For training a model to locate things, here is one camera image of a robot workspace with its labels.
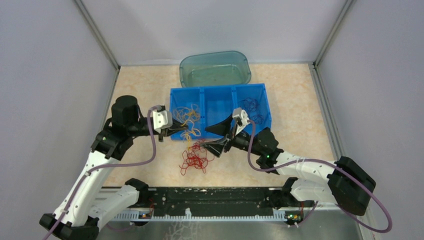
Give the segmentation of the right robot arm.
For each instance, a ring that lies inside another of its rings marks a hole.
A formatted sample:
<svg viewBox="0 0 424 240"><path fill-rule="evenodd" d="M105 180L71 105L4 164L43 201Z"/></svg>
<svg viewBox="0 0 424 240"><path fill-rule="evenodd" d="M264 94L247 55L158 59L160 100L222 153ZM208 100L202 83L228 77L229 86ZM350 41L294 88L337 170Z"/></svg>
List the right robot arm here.
<svg viewBox="0 0 424 240"><path fill-rule="evenodd" d="M205 131L221 137L202 144L214 156L237 148L247 152L248 164L255 171L286 176L281 199L287 206L318 201L333 203L355 216L366 213L376 182L350 157L325 161L292 154L278 147L270 127L257 131L246 117L229 115Z"/></svg>

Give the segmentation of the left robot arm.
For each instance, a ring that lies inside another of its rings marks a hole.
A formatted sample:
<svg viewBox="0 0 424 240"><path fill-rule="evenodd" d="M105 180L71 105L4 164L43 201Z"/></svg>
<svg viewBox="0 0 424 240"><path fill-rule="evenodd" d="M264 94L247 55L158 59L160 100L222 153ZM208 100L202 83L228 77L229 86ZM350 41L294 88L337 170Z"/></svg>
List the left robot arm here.
<svg viewBox="0 0 424 240"><path fill-rule="evenodd" d="M116 99L111 117L96 135L83 170L66 198L53 213L45 213L40 225L49 236L61 240L94 240L109 221L131 206L152 207L149 186L131 178L112 196L99 204L94 201L113 169L123 168L127 150L138 137L149 137L152 144L187 126L172 117L164 105L151 107L143 116L132 95Z"/></svg>

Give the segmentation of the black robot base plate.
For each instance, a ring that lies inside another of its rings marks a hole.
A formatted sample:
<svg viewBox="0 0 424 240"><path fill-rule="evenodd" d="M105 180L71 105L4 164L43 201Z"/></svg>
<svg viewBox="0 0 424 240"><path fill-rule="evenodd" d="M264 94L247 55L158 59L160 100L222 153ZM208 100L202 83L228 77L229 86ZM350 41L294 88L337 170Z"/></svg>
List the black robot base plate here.
<svg viewBox="0 0 424 240"><path fill-rule="evenodd" d="M284 187L154 187L142 192L136 208L153 209L155 217L265 217L283 208L312 207Z"/></svg>

